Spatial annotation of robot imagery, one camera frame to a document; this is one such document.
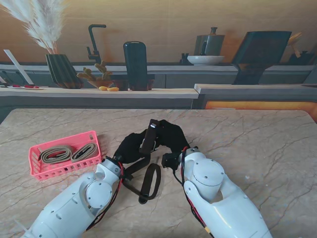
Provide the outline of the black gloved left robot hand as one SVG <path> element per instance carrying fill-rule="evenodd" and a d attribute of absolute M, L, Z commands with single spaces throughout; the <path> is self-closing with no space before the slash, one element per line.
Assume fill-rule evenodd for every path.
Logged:
<path fill-rule="evenodd" d="M 141 133 L 131 133 L 126 136 L 114 153 L 113 158 L 123 164 L 131 164 L 150 155 L 140 152 L 140 146 L 143 143 L 146 131 L 147 130 Z"/>

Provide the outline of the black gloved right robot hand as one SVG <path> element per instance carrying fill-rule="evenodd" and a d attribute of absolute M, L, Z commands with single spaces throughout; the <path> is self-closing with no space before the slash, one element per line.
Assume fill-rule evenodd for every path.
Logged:
<path fill-rule="evenodd" d="M 181 152 L 184 150 L 184 148 L 190 148 L 183 130 L 176 124 L 172 124 L 165 119 L 162 119 L 157 122 L 155 131 L 155 148 L 158 148 L 159 146 L 165 146 L 168 147 L 172 153 Z"/>

